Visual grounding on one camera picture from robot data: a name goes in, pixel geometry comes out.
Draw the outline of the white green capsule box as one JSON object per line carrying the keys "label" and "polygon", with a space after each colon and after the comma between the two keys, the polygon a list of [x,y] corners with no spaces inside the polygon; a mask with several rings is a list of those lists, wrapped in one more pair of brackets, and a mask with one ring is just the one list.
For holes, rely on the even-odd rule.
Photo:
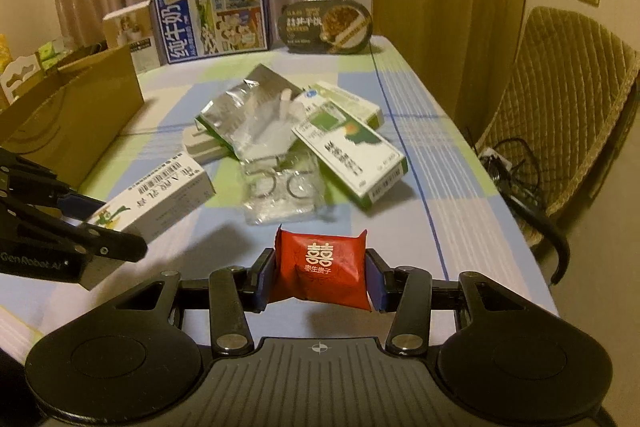
{"label": "white green capsule box", "polygon": [[380,129],[384,124],[380,106],[338,87],[337,84],[325,81],[311,83],[299,95],[297,101],[303,104],[308,115],[323,103],[333,102],[350,115],[364,121],[372,129]]}

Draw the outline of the black instant rice bowl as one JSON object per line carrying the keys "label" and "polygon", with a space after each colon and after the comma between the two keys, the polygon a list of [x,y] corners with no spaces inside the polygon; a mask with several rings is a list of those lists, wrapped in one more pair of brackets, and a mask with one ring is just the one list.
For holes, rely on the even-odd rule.
{"label": "black instant rice bowl", "polygon": [[292,53],[356,54],[370,42],[373,20],[354,0],[302,0],[285,6],[278,35]]}

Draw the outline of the white charger block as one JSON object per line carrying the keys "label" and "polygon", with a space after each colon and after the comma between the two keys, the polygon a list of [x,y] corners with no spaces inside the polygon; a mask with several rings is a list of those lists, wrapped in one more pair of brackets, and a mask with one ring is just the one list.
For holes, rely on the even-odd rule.
{"label": "white charger block", "polygon": [[200,165],[227,157],[228,147],[200,124],[191,124],[182,132],[183,150]]}

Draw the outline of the brown cardboard box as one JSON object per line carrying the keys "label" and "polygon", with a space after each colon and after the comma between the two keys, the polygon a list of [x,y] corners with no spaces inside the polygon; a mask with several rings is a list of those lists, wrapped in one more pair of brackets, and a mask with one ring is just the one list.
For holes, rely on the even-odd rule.
{"label": "brown cardboard box", "polygon": [[1,146],[78,187],[144,100],[127,48],[68,64],[1,113]]}

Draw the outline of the white green medicine box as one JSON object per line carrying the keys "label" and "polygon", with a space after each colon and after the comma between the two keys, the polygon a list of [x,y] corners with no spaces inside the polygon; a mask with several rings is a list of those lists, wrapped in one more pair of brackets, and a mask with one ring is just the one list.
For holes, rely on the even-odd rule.
{"label": "white green medicine box", "polygon": [[87,223],[151,243],[214,195],[203,167],[178,153],[96,210]]}

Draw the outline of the clear bag with metal hook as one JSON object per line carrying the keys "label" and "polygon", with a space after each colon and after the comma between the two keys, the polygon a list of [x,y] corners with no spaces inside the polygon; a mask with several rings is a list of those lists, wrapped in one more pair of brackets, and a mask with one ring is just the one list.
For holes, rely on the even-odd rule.
{"label": "clear bag with metal hook", "polygon": [[326,184],[306,147],[240,162],[242,208],[248,225],[326,219]]}

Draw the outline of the green tissue packs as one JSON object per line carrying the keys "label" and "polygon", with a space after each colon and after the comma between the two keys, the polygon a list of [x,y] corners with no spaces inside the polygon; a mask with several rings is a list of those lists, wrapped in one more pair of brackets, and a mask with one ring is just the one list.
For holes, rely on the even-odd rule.
{"label": "green tissue packs", "polygon": [[75,49],[76,43],[72,37],[55,38],[38,48],[39,64],[43,70],[48,70],[73,53]]}

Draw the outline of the green white spray box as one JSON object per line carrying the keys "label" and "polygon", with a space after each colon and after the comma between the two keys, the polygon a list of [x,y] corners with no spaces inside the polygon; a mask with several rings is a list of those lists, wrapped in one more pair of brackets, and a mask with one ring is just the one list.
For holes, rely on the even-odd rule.
{"label": "green white spray box", "polygon": [[397,147],[333,102],[313,110],[293,133],[362,208],[372,207],[408,172]]}

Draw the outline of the red snack packet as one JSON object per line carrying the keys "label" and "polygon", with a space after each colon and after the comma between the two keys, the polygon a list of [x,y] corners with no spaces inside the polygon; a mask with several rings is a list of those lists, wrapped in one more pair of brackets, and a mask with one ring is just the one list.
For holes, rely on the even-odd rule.
{"label": "red snack packet", "polygon": [[366,285],[367,232],[357,237],[294,233],[279,229],[276,273],[269,300],[332,303],[370,311]]}

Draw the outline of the checked tablecloth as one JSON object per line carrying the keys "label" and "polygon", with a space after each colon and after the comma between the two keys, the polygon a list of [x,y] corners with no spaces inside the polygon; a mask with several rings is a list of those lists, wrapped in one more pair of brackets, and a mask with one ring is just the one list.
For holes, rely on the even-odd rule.
{"label": "checked tablecloth", "polygon": [[[408,170],[371,209],[336,185],[326,205],[294,232],[355,236],[389,265],[414,265],[453,280],[486,274],[546,309],[549,288],[506,204],[472,148],[394,46],[372,39],[356,55],[298,55],[285,49],[167,65],[140,77],[145,106],[103,155],[81,190],[107,200],[175,155],[181,135],[214,96],[265,65],[299,87],[324,81],[377,105],[382,135],[405,154]],[[238,163],[207,168],[215,195],[154,241],[145,258],[122,265],[92,291],[6,275],[1,280],[1,347],[23,360],[43,335],[163,270],[187,279],[227,265],[250,265],[270,247],[277,225],[249,225]]]}

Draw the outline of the silver foil pouch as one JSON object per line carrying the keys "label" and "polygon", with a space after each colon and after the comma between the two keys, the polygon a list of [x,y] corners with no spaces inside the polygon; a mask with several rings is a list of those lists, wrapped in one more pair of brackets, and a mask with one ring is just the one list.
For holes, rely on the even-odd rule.
{"label": "silver foil pouch", "polygon": [[265,65],[210,100],[196,120],[235,158],[250,161],[285,154],[293,128],[306,117],[303,90]]}

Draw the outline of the clear plastic tray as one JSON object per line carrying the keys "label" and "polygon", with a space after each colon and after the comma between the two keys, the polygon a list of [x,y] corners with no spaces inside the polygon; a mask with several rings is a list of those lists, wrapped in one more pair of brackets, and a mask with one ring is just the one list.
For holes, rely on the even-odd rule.
{"label": "clear plastic tray", "polygon": [[254,161],[288,153],[296,136],[293,129],[307,116],[302,103],[284,89],[275,98],[249,98],[241,108],[241,122],[231,135],[234,153],[240,161]]}

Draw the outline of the white cutout cardboard box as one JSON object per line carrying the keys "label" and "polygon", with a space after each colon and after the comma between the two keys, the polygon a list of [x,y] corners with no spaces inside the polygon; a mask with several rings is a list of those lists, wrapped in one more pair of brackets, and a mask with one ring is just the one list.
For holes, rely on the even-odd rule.
{"label": "white cutout cardboard box", "polygon": [[13,104],[20,95],[18,89],[24,87],[29,79],[39,79],[42,68],[37,53],[17,57],[1,74],[1,89],[9,104]]}

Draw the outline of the blue milk carton box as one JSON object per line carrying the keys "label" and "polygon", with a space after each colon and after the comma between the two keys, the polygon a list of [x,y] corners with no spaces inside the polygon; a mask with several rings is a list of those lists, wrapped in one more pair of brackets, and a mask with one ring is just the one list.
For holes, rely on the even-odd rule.
{"label": "blue milk carton box", "polygon": [[166,61],[179,64],[271,46],[269,0],[152,0]]}

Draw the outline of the white figurine box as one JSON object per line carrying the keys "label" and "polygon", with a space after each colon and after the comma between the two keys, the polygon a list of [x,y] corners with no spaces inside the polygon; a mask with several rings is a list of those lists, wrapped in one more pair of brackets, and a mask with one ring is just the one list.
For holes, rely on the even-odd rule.
{"label": "white figurine box", "polygon": [[128,48],[137,74],[160,67],[150,0],[106,14],[102,26],[107,47]]}

